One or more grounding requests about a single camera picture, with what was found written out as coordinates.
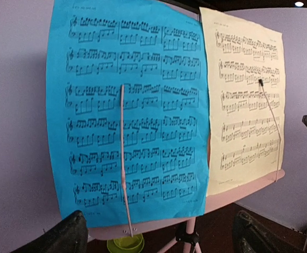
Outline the pink music stand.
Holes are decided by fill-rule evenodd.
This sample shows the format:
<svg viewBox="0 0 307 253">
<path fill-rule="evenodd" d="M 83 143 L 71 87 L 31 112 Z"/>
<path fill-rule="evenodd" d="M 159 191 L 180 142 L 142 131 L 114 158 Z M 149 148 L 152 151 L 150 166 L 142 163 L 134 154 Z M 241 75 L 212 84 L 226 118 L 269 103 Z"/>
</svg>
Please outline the pink music stand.
<svg viewBox="0 0 307 253">
<path fill-rule="evenodd" d="M 206 213 L 284 176 L 285 86 L 210 82 Z"/>
</svg>

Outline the yellow paper sheet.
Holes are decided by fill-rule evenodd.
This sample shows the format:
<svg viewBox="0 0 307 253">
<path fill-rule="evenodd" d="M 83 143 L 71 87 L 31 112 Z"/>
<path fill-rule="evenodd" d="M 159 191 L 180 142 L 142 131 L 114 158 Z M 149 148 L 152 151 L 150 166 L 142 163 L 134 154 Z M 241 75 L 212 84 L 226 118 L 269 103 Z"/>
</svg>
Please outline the yellow paper sheet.
<svg viewBox="0 0 307 253">
<path fill-rule="evenodd" d="M 202 7 L 208 69 L 208 195 L 279 173 L 284 153 L 282 34 Z"/>
</svg>

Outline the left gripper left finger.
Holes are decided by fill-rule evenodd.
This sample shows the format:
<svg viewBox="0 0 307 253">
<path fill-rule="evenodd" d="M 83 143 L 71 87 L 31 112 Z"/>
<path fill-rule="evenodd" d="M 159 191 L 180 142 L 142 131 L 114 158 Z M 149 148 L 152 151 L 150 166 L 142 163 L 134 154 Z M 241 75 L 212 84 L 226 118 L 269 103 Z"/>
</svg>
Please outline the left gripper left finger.
<svg viewBox="0 0 307 253">
<path fill-rule="evenodd" d="M 87 251 L 87 245 L 87 222 L 83 213 L 76 210 L 52 229 L 12 253 L 81 253 Z"/>
</svg>

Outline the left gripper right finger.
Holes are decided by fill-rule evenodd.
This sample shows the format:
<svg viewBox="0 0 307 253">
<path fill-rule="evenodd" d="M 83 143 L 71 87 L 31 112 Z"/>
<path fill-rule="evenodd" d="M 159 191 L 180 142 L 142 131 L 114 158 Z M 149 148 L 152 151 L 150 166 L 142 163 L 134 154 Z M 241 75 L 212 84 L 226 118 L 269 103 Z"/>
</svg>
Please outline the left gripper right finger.
<svg viewBox="0 0 307 253">
<path fill-rule="evenodd" d="M 233 248 L 235 252 L 295 253 L 302 249 L 282 240 L 244 210 L 233 221 Z"/>
</svg>

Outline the blue sheet music paper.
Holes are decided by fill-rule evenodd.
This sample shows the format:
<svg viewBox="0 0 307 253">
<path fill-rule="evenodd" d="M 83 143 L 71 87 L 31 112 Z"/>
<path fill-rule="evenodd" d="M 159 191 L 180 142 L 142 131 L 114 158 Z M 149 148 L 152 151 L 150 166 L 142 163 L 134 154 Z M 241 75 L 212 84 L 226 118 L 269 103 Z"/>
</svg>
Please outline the blue sheet music paper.
<svg viewBox="0 0 307 253">
<path fill-rule="evenodd" d="M 205 212 L 200 22 L 158 1 L 55 1 L 46 121 L 62 217 L 90 228 Z"/>
</svg>

